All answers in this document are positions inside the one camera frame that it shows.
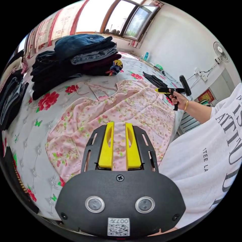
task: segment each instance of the sticker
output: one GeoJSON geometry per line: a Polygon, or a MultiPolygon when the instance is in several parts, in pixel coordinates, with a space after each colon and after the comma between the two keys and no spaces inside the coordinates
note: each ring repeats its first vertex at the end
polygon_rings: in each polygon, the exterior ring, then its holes
{"type": "Polygon", "coordinates": [[[108,218],[108,236],[130,236],[129,219],[108,218]]]}

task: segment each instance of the water bottle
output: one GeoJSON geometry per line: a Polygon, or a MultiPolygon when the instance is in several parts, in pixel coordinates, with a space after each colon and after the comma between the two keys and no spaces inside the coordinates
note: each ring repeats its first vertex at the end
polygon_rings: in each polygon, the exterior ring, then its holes
{"type": "Polygon", "coordinates": [[[149,55],[149,53],[146,52],[146,54],[145,54],[145,56],[144,56],[144,61],[147,61],[148,55],[149,55]]]}

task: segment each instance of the floral bedsheet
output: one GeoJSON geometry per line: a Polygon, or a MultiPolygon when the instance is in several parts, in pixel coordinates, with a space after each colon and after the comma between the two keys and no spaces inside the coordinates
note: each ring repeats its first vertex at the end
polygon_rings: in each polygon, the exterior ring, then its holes
{"type": "MultiPolygon", "coordinates": [[[[123,69],[116,76],[80,78],[67,81],[52,89],[40,99],[33,101],[30,90],[33,85],[30,72],[25,75],[24,81],[30,85],[24,96],[21,109],[7,131],[2,132],[3,147],[10,146],[20,174],[22,183],[28,190],[30,197],[40,209],[39,215],[60,220],[55,210],[56,200],[65,182],[59,177],[45,151],[47,135],[55,126],[66,108],[80,97],[91,99],[106,98],[115,93],[115,84],[122,80],[147,79],[145,73],[156,75],[169,87],[182,87],[180,83],[168,76],[170,81],[148,65],[140,62],[130,54],[121,52],[123,69]]],[[[171,105],[164,96],[163,100],[171,105]]],[[[183,112],[177,111],[173,136],[177,132],[183,112]]]]}

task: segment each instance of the green object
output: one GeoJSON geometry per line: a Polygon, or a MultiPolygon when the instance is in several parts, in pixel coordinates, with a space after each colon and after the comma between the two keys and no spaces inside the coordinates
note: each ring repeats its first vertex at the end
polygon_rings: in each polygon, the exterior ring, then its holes
{"type": "Polygon", "coordinates": [[[160,65],[155,65],[159,70],[163,70],[163,68],[162,68],[162,66],[160,66],[160,65]]]}

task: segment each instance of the pink floral fabric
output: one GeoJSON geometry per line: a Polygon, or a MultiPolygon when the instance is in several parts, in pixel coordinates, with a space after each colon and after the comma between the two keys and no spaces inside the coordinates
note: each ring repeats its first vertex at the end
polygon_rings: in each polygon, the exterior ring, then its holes
{"type": "Polygon", "coordinates": [[[147,132],[160,164],[172,134],[175,112],[164,103],[163,95],[143,80],[124,80],[116,85],[117,92],[105,100],[76,100],[48,135],[47,155],[65,182],[80,173],[92,132],[108,122],[114,122],[113,170],[126,170],[125,123],[147,132]]]}

